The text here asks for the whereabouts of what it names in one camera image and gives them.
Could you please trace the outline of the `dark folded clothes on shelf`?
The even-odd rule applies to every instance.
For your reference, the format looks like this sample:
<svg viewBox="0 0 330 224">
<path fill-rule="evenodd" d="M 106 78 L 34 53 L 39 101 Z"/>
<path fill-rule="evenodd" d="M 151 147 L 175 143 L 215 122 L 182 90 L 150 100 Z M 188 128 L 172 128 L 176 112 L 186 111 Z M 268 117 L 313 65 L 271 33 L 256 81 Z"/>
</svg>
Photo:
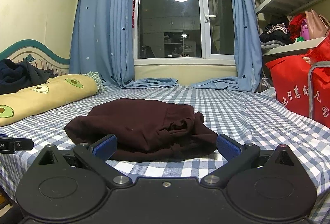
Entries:
<svg viewBox="0 0 330 224">
<path fill-rule="evenodd" d="M 265 29 L 260 34 L 259 39 L 263 43 L 271 41 L 279 41 L 288 45 L 291 43 L 291 34 L 286 27 L 285 23 L 280 24 L 267 24 Z"/>
</svg>

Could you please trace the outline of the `pink handbag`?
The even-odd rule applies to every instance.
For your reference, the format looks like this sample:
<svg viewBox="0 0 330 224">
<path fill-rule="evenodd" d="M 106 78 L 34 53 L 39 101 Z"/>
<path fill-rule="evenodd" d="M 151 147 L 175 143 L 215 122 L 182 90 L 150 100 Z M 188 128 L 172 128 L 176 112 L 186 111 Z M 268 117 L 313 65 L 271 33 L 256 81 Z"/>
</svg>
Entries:
<svg viewBox="0 0 330 224">
<path fill-rule="evenodd" d="M 303 19 L 300 29 L 300 36 L 303 37 L 304 41 L 327 35 L 329 35 L 329 21 L 313 9 L 305 12 L 305 19 Z"/>
</svg>

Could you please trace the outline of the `white framed window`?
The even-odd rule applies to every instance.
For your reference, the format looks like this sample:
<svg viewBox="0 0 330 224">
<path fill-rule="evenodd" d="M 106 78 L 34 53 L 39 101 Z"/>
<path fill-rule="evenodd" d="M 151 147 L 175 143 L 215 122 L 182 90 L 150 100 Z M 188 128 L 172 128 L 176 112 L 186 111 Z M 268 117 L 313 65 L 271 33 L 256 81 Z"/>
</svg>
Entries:
<svg viewBox="0 0 330 224">
<path fill-rule="evenodd" d="M 232 0 L 134 0 L 137 65 L 234 66 Z"/>
</svg>

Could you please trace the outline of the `yellow avocado print pillow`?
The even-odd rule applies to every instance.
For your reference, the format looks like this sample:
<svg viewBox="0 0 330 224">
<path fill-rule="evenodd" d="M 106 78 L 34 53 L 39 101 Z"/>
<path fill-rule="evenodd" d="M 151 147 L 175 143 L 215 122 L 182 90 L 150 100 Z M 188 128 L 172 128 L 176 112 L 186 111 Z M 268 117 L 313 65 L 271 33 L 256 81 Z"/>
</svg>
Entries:
<svg viewBox="0 0 330 224">
<path fill-rule="evenodd" d="M 89 72 L 57 76 L 43 84 L 24 88 L 16 93 L 2 94 L 1 126 L 105 91 L 98 72 Z"/>
</svg>

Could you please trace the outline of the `maroon vintage print sweater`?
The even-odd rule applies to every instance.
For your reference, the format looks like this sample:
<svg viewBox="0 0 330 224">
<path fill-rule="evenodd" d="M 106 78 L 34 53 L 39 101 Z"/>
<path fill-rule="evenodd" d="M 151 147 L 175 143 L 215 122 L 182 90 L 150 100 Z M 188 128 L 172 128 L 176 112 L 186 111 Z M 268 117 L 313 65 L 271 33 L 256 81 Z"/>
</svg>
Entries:
<svg viewBox="0 0 330 224">
<path fill-rule="evenodd" d="M 64 130 L 75 143 L 95 143 L 107 135 L 118 140 L 113 160 L 181 161 L 212 154 L 217 134 L 191 105 L 121 98 L 95 106 Z"/>
</svg>

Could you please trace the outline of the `right blue star curtain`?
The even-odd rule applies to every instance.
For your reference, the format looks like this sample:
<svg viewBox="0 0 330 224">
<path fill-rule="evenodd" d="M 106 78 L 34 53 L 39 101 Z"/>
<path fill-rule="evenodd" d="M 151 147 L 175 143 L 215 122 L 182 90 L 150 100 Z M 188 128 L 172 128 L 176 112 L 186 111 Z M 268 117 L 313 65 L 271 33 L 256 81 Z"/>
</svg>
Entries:
<svg viewBox="0 0 330 224">
<path fill-rule="evenodd" d="M 262 51 L 254 0 L 232 0 L 234 61 L 237 76 L 213 78 L 191 86 L 199 89 L 256 91 L 262 69 Z"/>
</svg>

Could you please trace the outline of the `red fabric tote bag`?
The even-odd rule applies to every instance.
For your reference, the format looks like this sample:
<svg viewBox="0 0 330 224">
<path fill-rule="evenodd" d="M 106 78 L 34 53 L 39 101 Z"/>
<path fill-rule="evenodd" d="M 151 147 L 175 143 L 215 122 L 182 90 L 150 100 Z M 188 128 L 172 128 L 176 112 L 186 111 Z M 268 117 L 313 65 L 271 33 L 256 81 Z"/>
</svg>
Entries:
<svg viewBox="0 0 330 224">
<path fill-rule="evenodd" d="M 279 102 L 329 127 L 329 37 L 304 55 L 281 57 L 266 66 Z"/>
</svg>

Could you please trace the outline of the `blue white checkered bedsheet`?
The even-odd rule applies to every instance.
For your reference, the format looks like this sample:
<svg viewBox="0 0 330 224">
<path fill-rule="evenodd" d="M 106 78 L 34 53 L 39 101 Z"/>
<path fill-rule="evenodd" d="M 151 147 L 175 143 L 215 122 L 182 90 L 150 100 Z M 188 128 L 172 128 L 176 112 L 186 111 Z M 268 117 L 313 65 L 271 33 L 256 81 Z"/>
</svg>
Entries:
<svg viewBox="0 0 330 224">
<path fill-rule="evenodd" d="M 61 150 L 73 147 L 65 125 L 77 116 L 85 116 L 100 104 L 120 98 L 152 99 L 167 103 L 189 104 L 204 115 L 205 125 L 239 143 L 251 142 L 273 150 L 283 143 L 298 157 L 317 189 L 317 202 L 310 218 L 329 223 L 329 129 L 286 109 L 269 95 L 258 93 L 195 89 L 188 87 L 120 89 L 109 87 L 104 93 L 67 104 L 37 116 L 31 116 L 1 128 L 10 137 L 32 139 L 31 151 L 1 155 L 1 187 L 10 198 L 25 171 L 39 151 L 48 144 Z"/>
</svg>

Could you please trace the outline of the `dark navy clothes pile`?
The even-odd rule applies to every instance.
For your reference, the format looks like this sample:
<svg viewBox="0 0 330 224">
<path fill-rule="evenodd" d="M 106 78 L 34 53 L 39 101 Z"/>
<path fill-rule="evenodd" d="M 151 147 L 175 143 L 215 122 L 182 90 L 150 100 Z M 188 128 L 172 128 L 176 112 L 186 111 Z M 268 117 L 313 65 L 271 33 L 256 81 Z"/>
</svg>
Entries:
<svg viewBox="0 0 330 224">
<path fill-rule="evenodd" d="M 10 59 L 1 60 L 0 94 L 16 93 L 21 89 L 40 85 L 55 78 L 52 70 L 38 69 L 27 60 L 14 63 Z"/>
</svg>

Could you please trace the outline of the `left blue star curtain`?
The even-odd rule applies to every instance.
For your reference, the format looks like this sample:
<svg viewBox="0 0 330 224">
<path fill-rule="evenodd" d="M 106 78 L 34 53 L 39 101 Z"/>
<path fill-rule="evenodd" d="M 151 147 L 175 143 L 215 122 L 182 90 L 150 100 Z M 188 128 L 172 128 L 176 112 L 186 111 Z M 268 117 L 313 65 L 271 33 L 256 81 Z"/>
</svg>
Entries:
<svg viewBox="0 0 330 224">
<path fill-rule="evenodd" d="M 98 72 L 106 86 L 160 88 L 178 84 L 172 78 L 135 79 L 134 0 L 78 0 L 69 72 Z"/>
</svg>

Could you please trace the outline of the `teal cream headboard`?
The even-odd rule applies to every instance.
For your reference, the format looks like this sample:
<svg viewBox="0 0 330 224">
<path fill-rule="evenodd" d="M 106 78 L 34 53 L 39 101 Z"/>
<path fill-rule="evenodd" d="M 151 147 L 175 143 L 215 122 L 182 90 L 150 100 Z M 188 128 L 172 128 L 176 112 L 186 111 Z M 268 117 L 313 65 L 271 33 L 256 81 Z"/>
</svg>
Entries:
<svg viewBox="0 0 330 224">
<path fill-rule="evenodd" d="M 1 60 L 8 58 L 18 63 L 28 61 L 38 69 L 52 70 L 57 75 L 69 73 L 69 59 L 62 58 L 41 42 L 33 39 L 18 41 L 1 52 Z"/>
</svg>

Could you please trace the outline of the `red garment on shelf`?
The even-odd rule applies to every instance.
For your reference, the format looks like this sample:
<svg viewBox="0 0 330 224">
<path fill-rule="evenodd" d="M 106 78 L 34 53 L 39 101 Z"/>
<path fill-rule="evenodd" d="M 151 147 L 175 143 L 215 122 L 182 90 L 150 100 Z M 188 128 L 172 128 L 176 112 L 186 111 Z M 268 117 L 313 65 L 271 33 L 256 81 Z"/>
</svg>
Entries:
<svg viewBox="0 0 330 224">
<path fill-rule="evenodd" d="M 300 36 L 303 20 L 306 19 L 305 13 L 296 14 L 289 23 L 288 31 L 290 39 L 294 42 Z"/>
</svg>

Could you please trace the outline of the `blue star curtain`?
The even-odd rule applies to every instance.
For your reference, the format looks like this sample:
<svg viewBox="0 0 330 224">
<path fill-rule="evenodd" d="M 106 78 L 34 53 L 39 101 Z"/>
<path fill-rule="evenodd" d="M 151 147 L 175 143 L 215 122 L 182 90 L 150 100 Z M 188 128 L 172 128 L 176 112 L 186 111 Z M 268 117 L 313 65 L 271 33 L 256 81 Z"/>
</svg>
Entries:
<svg viewBox="0 0 330 224">
<path fill-rule="evenodd" d="M 160 88 L 178 84 L 172 78 L 135 79 L 134 0 L 78 0 L 69 72 L 98 72 L 106 86 Z"/>
<path fill-rule="evenodd" d="M 191 86 L 199 89 L 256 91 L 262 69 L 262 51 L 254 0 L 232 0 L 234 61 L 237 76 L 213 78 Z"/>
</svg>

